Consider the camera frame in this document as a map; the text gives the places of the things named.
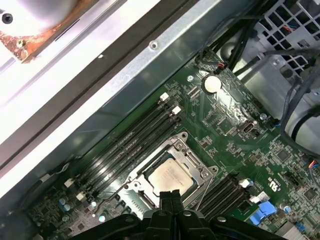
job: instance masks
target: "black ram slot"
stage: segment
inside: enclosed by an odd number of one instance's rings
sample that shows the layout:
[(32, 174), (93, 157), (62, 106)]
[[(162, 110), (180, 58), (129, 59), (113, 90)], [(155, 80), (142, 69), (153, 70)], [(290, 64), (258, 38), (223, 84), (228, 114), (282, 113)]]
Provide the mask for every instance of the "black ram slot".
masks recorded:
[(229, 174), (204, 196), (198, 211), (209, 221), (239, 206), (249, 197), (249, 193), (238, 185), (236, 176)]
[(119, 169), (115, 175), (113, 175), (111, 178), (109, 178), (107, 181), (105, 181), (101, 186), (98, 187), (98, 189), (93, 193), (93, 197), (97, 197), (98, 194), (103, 191), (105, 188), (107, 188), (110, 183), (112, 183), (117, 177), (119, 177), (127, 168), (129, 168), (133, 162), (135, 162), (137, 159), (141, 158), (148, 150), (155, 145), (156, 139), (159, 139), (163, 137), (164, 135), (168, 134), (170, 131), (172, 131), (173, 127), (180, 121), (179, 119), (171, 119), (171, 124), (168, 124), (165, 126), (165, 129), (160, 129), (154, 132), (154, 134), (151, 135), (150, 138), (146, 139), (144, 146), (142, 146), (142, 149), (139, 151), (139, 155), (135, 157), (131, 157), (130, 161), (126, 162), (124, 166)]
[(218, 215), (223, 215), (226, 214), (228, 211), (232, 210), (233, 208), (236, 208), (237, 206), (239, 206), (241, 203), (243, 203), (247, 198), (242, 194), (242, 195), (238, 195), (235, 196), (233, 198), (233, 200), (227, 201), (223, 206), (221, 206), (220, 208), (216, 208), (204, 215), (204, 218), (207, 221), (210, 221), (212, 218), (214, 218), (215, 216)]
[[(127, 128), (125, 131), (119, 134), (119, 136), (116, 137), (113, 143), (108, 145), (101, 153), (99, 153), (96, 157), (94, 157), (82, 170), (90, 169), (95, 164), (97, 164), (101, 158), (104, 157), (105, 154), (110, 152), (112, 148), (114, 148), (116, 145), (119, 144), (119, 142), (123, 141), (123, 139), (132, 131), (134, 131), (137, 128), (137, 125), (139, 125), (141, 122), (143, 122), (145, 119), (148, 119), (156, 110), (163, 108), (163, 105), (159, 105), (158, 103), (154, 103), (145, 113), (143, 113), (138, 119), (136, 119), (129, 128)], [(84, 171), (83, 174), (81, 174), (81, 178), (83, 178), (85, 175), (87, 175), (88, 171)]]
[(226, 200), (234, 192), (234, 186), (229, 184), (222, 191), (218, 192), (207, 204), (204, 204), (203, 207), (200, 206), (200, 212), (207, 212), (211, 208), (215, 208), (218, 204), (221, 203), (221, 199)]
[(218, 203), (220, 201), (220, 199), (223, 199), (226, 194), (231, 191), (232, 189), (234, 189), (234, 185), (230, 182), (226, 183), (226, 185), (223, 186), (223, 188), (219, 189), (218, 191), (213, 191), (213, 194), (211, 195), (211, 198), (208, 201), (202, 201), (202, 204), (199, 207), (199, 210), (202, 211), (207, 211), (208, 209), (210, 209), (213, 205), (215, 205), (216, 203)]
[(107, 152), (104, 156), (103, 156), (103, 160), (100, 163), (99, 166), (97, 166), (96, 168), (94, 168), (89, 174), (86, 175), (86, 177), (83, 177), (81, 180), (82, 184), (85, 184), (88, 180), (94, 178), (94, 177), (98, 177), (98, 173), (106, 167), (105, 163), (108, 163), (110, 160), (112, 160), (115, 156), (119, 155), (121, 153), (121, 151), (123, 151), (125, 148), (127, 148), (133, 140), (139, 138), (139, 136), (141, 136), (143, 134), (143, 130), (147, 129), (149, 127), (151, 127), (154, 124), (154, 121), (159, 118), (159, 116), (163, 114), (163, 111), (157, 112), (156, 115), (152, 116), (152, 118), (150, 118), (150, 115), (145, 117), (145, 119), (143, 121), (141, 121), (136, 128), (133, 130), (134, 133), (133, 135), (131, 135), (128, 139), (126, 139), (124, 142), (121, 142), (121, 145), (118, 146), (114, 146), (109, 152)]
[(140, 132), (139, 135), (136, 138), (138, 141), (136, 143), (134, 143), (132, 146), (130, 146), (130, 149), (122, 151), (122, 155), (118, 155), (118, 156), (120, 156), (120, 158), (118, 160), (113, 161), (111, 166), (108, 168), (108, 170), (106, 170), (99, 177), (97, 177), (95, 180), (90, 182), (89, 183), (89, 187), (87, 188), (87, 191), (91, 191), (99, 182), (103, 181), (103, 179), (108, 174), (110, 174), (112, 171), (114, 171), (115, 168), (117, 166), (119, 166), (131, 153), (134, 153), (135, 150), (140, 147), (140, 145), (144, 142), (144, 140), (153, 133), (154, 129), (157, 129), (160, 126), (162, 126), (165, 122), (168, 121), (169, 118), (170, 118), (169, 115), (166, 113), (163, 116), (161, 116), (161, 118), (159, 120), (154, 122), (150, 127), (147, 127), (145, 129), (145, 131)]

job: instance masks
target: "gray cable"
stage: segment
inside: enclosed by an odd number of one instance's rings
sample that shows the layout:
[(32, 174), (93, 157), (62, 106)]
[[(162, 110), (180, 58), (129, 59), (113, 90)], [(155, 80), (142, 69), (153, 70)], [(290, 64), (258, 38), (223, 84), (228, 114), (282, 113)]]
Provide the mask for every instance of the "gray cable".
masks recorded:
[(284, 118), (284, 116), (287, 114), (292, 93), (294, 92), (295, 88), (299, 85), (299, 81), (300, 80), (298, 78), (295, 78), (291, 88), (289, 89), (289, 91), (286, 94), (286, 97), (285, 97), (285, 100), (284, 100), (282, 118)]

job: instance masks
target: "screw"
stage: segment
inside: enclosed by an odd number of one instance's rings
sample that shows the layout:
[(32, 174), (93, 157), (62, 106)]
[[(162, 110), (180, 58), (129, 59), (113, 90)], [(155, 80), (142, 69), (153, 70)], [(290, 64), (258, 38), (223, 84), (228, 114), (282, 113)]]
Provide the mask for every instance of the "screw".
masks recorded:
[(209, 176), (209, 173), (208, 172), (206, 172), (206, 171), (203, 171), (202, 172), (202, 177), (203, 178), (207, 178)]
[(134, 219), (133, 219), (132, 217), (127, 217), (127, 218), (125, 219), (125, 221), (126, 221), (127, 223), (132, 223), (132, 222), (134, 221)]
[(225, 223), (225, 222), (227, 221), (227, 219), (225, 219), (223, 216), (218, 216), (216, 219), (217, 219), (218, 222), (220, 222), (220, 223)]
[(167, 214), (166, 214), (164, 211), (161, 211), (161, 212), (159, 212), (158, 214), (159, 214), (159, 216), (161, 216), (161, 217), (167, 216)]
[(277, 59), (277, 60), (275, 60), (272, 64), (273, 64), (274, 66), (277, 66), (279, 63), (280, 63), (280, 60)]
[(194, 80), (194, 76), (189, 75), (187, 78), (188, 82), (192, 82)]
[(23, 40), (23, 39), (20, 39), (20, 40), (18, 40), (18, 41), (16, 42), (16, 46), (17, 46), (18, 48), (23, 48), (25, 45), (26, 45), (26, 41)]
[(192, 214), (189, 211), (185, 211), (183, 212), (183, 215), (185, 215), (186, 217), (190, 217)]
[(267, 114), (265, 114), (265, 113), (261, 113), (260, 114), (260, 119), (263, 121), (263, 120), (266, 120), (267, 119)]

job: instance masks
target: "cable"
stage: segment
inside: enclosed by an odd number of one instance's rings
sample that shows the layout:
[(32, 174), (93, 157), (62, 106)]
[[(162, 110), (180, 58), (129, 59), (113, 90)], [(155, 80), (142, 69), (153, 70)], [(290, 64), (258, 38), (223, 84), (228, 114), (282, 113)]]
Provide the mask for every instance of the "cable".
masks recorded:
[[(251, 10), (248, 11), (247, 15), (256, 15), (257, 14), (257, 8), (263, 4), (264, 0), (261, 1), (256, 1), (256, 4), (251, 8)], [(238, 22), (236, 22), (232, 27), (230, 27), (224, 34), (222, 34), (216, 41), (214, 41), (209, 48), (212, 49), (213, 47), (215, 47), (213, 49), (213, 51), (215, 53), (218, 52), (218, 50), (220, 48), (223, 47), (223, 45), (226, 44), (227, 41), (229, 41), (234, 35), (236, 35), (240, 30), (242, 30), (246, 24), (248, 23), (248, 21), (246, 21), (245, 19), (239, 20)]]
[[(263, 53), (264, 56), (272, 56), (272, 55), (281, 55), (281, 56), (297, 56), (297, 55), (312, 55), (316, 56), (320, 54), (320, 49), (312, 49), (312, 48), (305, 48), (305, 49), (290, 49), (290, 50), (272, 50), (266, 51)], [(256, 56), (251, 61), (249, 61), (243, 68), (239, 69), (234, 73), (234, 75), (239, 76), (245, 71), (249, 70), (253, 67), (256, 63), (261, 60), (260, 57)]]
[(251, 61), (249, 61), (243, 68), (239, 69), (238, 71), (236, 71), (234, 73), (234, 75), (237, 77), (241, 74), (243, 74), (245, 71), (249, 70), (250, 68), (252, 68), (257, 62), (260, 61), (260, 57), (256, 56), (255, 58), (253, 58)]
[(297, 148), (298, 150), (300, 150), (301, 152), (313, 156), (316, 159), (320, 159), (320, 154), (317, 154), (313, 151), (310, 151), (308, 149), (306, 149), (305, 147), (299, 145), (298, 143), (296, 143), (287, 133), (286, 133), (286, 126), (288, 124), (288, 121), (290, 119), (290, 117), (292, 116), (293, 112), (295, 111), (295, 109), (297, 108), (299, 102), (301, 101), (302, 97), (304, 96), (305, 93), (308, 92), (308, 90), (310, 89), (310, 86), (313, 84), (313, 82), (315, 81), (316, 77), (318, 77), (318, 75), (320, 74), (320, 67), (319, 66), (315, 66), (311, 72), (309, 73), (308, 77), (306, 78), (306, 80), (300, 85), (300, 87), (298, 88), (298, 90), (296, 91), (294, 97), (292, 98), (292, 100), (290, 101), (287, 111), (285, 113), (285, 115), (282, 116), (281, 119), (281, 127), (280, 127), (280, 135), (281, 137), (292, 147)]
[[(270, 10), (276, 3), (278, 2), (278, 0), (269, 0), (267, 1), (265, 4), (262, 4), (260, 8), (258, 8), (257, 14), (258, 15), (263, 15), (265, 14), (268, 10)], [(255, 25), (258, 23), (258, 20), (252, 20), (250, 21), (250, 23), (244, 28), (244, 30), (242, 31), (237, 44), (235, 45), (231, 56), (229, 58), (228, 61), (228, 68), (233, 71), (236, 64), (239, 62), (245, 47), (247, 45), (247, 42), (250, 38), (250, 35), (255, 27)]]
[(308, 110), (308, 112), (297, 122), (297, 124), (294, 126), (294, 129), (291, 133), (291, 138), (296, 141), (298, 132), (303, 124), (305, 124), (306, 121), (308, 121), (310, 118), (316, 118), (320, 115), (320, 105), (317, 105), (311, 109)]
[(291, 86), (291, 88), (289, 89), (289, 91), (286, 94), (286, 97), (285, 97), (285, 100), (284, 100), (284, 105), (283, 105), (282, 116), (287, 114), (289, 103), (291, 101), (292, 93), (294, 92), (295, 88), (299, 85), (299, 83), (300, 83), (300, 79), (296, 77), (294, 82), (293, 82), (293, 84), (292, 84), (292, 86)]
[(204, 42), (202, 48), (199, 51), (199, 59), (198, 59), (198, 61), (200, 63), (202, 63), (202, 64), (209, 65), (209, 66), (216, 66), (216, 65), (218, 65), (220, 63), (220, 62), (205, 61), (204, 60), (204, 54), (205, 54), (205, 49), (207, 48), (208, 44), (212, 41), (212, 39), (214, 39), (216, 37), (218, 31), (220, 30), (222, 25), (225, 24), (225, 22), (227, 22), (229, 20), (252, 20), (252, 19), (259, 20), (259, 19), (262, 19), (262, 18), (263, 18), (263, 16), (256, 16), (256, 15), (228, 16), (228, 17), (226, 17), (224, 20), (222, 20), (216, 26), (216, 28), (213, 30), (213, 32), (210, 34), (210, 36)]
[(65, 163), (62, 167), (61, 165), (57, 166), (54, 170), (54, 172), (52, 173), (47, 173), (45, 175), (43, 175), (39, 180), (37, 180), (27, 191), (26, 193), (23, 195), (23, 198), (20, 200), (20, 203), (18, 205), (18, 210), (19, 211), (24, 211), (25, 208), (27, 207), (26, 203), (28, 202), (28, 200), (30, 199), (31, 195), (33, 194), (33, 192), (35, 192), (44, 182), (46, 182), (47, 180), (49, 180), (52, 176), (54, 175), (58, 175), (61, 174), (63, 172), (65, 172), (68, 167), (70, 165), (70, 162)]

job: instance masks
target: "capacitor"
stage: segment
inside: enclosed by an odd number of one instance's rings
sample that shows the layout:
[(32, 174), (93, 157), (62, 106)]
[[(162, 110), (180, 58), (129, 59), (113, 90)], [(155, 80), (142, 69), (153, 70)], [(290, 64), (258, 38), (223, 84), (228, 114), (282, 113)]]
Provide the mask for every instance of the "capacitor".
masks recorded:
[(58, 202), (61, 205), (65, 205), (66, 204), (66, 200), (64, 198), (60, 198)]
[(99, 216), (99, 222), (104, 223), (106, 219), (107, 219), (107, 213), (106, 212), (101, 213), (101, 215)]
[(66, 212), (68, 212), (68, 211), (70, 211), (71, 206), (70, 206), (69, 204), (65, 204), (65, 205), (63, 205), (63, 209), (64, 209)]
[(267, 114), (265, 114), (265, 113), (261, 113), (260, 114), (260, 119), (262, 120), (262, 121), (264, 121), (264, 120), (266, 120), (267, 119)]
[(202, 89), (206, 94), (214, 94), (222, 87), (221, 80), (214, 75), (210, 75), (202, 80)]
[(62, 221), (63, 222), (67, 222), (69, 220), (69, 216), (68, 215), (65, 215), (62, 217)]
[(287, 205), (286, 203), (281, 203), (279, 205), (279, 208), (284, 211), (286, 214), (291, 213), (291, 207), (289, 205)]
[(97, 206), (97, 203), (95, 201), (91, 202), (91, 207), (95, 208)]

